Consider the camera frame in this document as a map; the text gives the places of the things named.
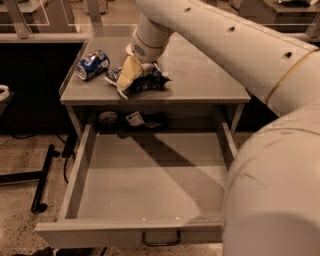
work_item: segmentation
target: trash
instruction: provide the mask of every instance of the trash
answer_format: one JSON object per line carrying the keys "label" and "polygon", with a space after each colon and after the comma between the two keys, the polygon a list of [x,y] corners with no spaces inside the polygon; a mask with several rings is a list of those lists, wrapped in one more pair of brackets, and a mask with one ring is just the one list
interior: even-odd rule
{"label": "trash", "polygon": [[78,77],[88,81],[105,72],[109,65],[110,60],[107,54],[103,50],[97,50],[78,62]]}

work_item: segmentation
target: drawer front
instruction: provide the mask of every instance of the drawer front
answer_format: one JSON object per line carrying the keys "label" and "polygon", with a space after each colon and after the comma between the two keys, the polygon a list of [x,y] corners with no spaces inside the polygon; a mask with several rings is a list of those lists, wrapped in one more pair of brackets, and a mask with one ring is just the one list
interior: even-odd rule
{"label": "drawer front", "polygon": [[103,230],[103,229],[77,229],[66,226],[57,229],[51,225],[41,224],[37,227],[38,233],[53,248],[91,248],[104,246],[174,246],[178,244],[221,243],[222,230],[217,228],[202,229],[170,229],[158,230]]}

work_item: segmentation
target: cabinet top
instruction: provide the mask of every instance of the cabinet top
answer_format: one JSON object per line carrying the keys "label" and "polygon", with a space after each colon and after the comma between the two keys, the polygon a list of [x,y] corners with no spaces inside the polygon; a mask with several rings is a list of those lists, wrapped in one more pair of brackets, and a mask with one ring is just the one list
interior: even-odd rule
{"label": "cabinet top", "polygon": [[[102,49],[110,59],[109,68],[121,67],[127,57],[125,49],[131,41],[134,28],[104,26],[97,29],[84,44],[82,56]],[[82,81],[76,71],[71,70],[61,102],[65,105],[227,104],[250,100],[239,82],[177,33],[171,36],[167,49],[158,60],[158,66],[172,81],[167,82],[161,90],[129,94],[128,100],[121,98],[115,86],[107,83],[104,74],[90,81]]]}

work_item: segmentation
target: black stand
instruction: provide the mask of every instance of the black stand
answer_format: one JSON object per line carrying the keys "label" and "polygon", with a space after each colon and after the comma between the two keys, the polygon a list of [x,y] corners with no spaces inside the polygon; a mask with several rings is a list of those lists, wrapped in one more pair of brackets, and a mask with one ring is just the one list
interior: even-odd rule
{"label": "black stand", "polygon": [[46,183],[47,175],[49,172],[52,157],[58,157],[59,152],[54,150],[54,145],[50,145],[41,171],[14,173],[0,175],[0,185],[15,184],[21,182],[30,182],[39,180],[36,193],[33,198],[31,212],[34,214],[44,212],[47,209],[46,204],[40,203],[42,198],[43,189]]}

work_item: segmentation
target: drawer handle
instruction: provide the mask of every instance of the drawer handle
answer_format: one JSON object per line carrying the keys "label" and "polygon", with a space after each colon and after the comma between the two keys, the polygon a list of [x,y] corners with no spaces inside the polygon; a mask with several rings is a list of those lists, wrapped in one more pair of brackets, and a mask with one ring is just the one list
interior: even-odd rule
{"label": "drawer handle", "polygon": [[147,234],[146,232],[142,233],[142,242],[147,246],[174,246],[181,242],[181,234],[180,231],[177,231],[177,240],[173,242],[161,242],[161,243],[150,243],[147,241]]}

